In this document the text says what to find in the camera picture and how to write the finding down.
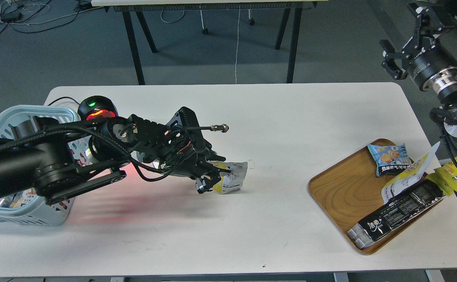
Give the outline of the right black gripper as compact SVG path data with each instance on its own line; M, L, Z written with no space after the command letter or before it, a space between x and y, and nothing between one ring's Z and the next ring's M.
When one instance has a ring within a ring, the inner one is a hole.
M389 40L380 40L384 61L381 66L394 80L409 77L421 91L444 91L457 84L457 60L433 38L454 28L454 20L442 5L416 2L407 4L415 17L415 27L411 39L405 44L405 52L396 52ZM396 60L405 63L400 68Z

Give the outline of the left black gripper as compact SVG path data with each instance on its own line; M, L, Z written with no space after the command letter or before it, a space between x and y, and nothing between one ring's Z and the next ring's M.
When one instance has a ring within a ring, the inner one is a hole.
M127 154L135 152L139 166L145 168L147 163L158 162L158 167L150 171L195 179L199 194L212 191L222 180L219 172L230 173L226 165L215 166L225 162L226 157L217 155L202 135L202 130L216 131L217 126L200 126L195 112L187 107L181 107L165 125L135 114L118 117L114 110L105 108L91 109L89 119L101 121L95 127L97 133Z

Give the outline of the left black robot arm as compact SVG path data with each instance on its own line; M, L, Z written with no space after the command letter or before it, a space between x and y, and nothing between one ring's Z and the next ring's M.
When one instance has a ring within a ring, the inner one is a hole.
M146 182L170 175L195 180L200 194L229 173L212 164L225 157L202 135L225 133L228 125L202 127L187 107L165 125L105 108L81 118L59 123L34 116L13 128L13 139L0 139L0 198L33 188L46 204L57 204L122 180L128 164Z

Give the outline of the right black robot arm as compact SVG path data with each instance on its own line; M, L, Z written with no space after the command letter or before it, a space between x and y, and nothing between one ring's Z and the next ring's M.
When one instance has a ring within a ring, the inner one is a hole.
M395 80L409 77L420 91L433 90L441 107L430 111L438 126L446 151L457 167L457 60L439 41L439 35L455 25L439 5L407 5L415 18L408 42L397 51L388 40L381 40L382 67Z

